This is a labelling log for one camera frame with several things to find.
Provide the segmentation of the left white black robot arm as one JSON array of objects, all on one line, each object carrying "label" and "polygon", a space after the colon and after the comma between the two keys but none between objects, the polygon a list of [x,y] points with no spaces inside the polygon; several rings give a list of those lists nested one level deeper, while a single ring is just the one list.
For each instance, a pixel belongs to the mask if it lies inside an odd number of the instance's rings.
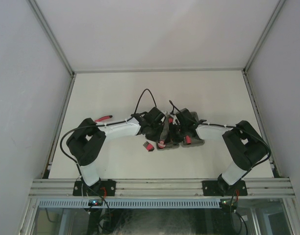
[{"label": "left white black robot arm", "polygon": [[163,130],[164,119],[165,114],[153,107],[148,112],[134,113],[131,117],[116,122],[95,122],[86,118],[77,128],[68,132],[66,146],[84,181],[83,190],[91,196],[100,191],[96,162],[107,141],[137,135],[157,141]]}]

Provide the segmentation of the red hex key set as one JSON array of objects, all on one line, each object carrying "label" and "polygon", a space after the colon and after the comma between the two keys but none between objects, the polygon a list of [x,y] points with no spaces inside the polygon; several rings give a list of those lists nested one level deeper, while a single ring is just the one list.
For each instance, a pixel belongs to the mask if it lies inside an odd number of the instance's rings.
[{"label": "red hex key set", "polygon": [[146,142],[143,144],[143,147],[144,147],[148,152],[154,151],[154,146],[153,146],[150,142],[148,142],[148,141],[146,141]]}]

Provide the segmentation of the short red black screwdriver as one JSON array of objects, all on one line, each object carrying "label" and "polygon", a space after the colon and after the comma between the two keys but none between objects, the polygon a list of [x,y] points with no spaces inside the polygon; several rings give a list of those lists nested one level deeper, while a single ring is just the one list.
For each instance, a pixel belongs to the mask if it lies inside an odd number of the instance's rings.
[{"label": "short red black screwdriver", "polygon": [[189,135],[185,136],[185,140],[184,140],[185,145],[190,145],[192,144],[192,140],[191,137]]}]

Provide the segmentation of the grey plastic tool case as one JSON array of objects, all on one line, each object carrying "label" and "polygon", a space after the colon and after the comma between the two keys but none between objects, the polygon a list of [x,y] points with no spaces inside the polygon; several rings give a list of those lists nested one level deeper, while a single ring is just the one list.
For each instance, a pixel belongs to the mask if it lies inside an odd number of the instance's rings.
[{"label": "grey plastic tool case", "polygon": [[190,137],[182,133],[181,126],[173,114],[166,114],[163,121],[163,129],[158,141],[155,143],[157,150],[170,150],[181,147],[196,147],[205,144],[205,140],[199,137]]}]

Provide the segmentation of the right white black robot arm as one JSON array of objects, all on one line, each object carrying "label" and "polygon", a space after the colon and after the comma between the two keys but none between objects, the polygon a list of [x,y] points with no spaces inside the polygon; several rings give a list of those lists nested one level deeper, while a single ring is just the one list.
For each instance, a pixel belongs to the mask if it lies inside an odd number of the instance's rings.
[{"label": "right white black robot arm", "polygon": [[175,113],[179,135],[183,138],[223,141],[232,158],[231,164],[217,178],[216,192],[222,196],[235,191],[237,184],[256,166],[271,157],[271,149],[253,126],[242,120],[234,126],[196,120],[188,109]]}]

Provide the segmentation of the black tape roll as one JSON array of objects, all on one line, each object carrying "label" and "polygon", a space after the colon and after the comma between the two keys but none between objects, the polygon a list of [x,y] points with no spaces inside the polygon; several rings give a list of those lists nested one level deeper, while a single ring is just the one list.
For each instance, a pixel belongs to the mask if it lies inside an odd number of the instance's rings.
[{"label": "black tape roll", "polygon": [[164,149],[164,148],[166,147],[166,145],[165,145],[164,141],[159,141],[159,142],[157,143],[157,147],[158,147],[159,149]]}]

